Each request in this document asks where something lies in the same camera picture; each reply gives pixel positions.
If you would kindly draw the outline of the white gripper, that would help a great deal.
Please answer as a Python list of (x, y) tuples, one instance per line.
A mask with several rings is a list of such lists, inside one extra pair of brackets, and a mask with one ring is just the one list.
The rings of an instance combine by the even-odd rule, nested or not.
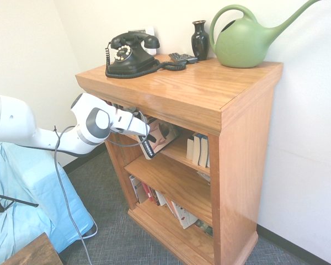
[(150, 127), (144, 120), (135, 117), (132, 113), (117, 109), (111, 123), (111, 131), (123, 135), (147, 136)]

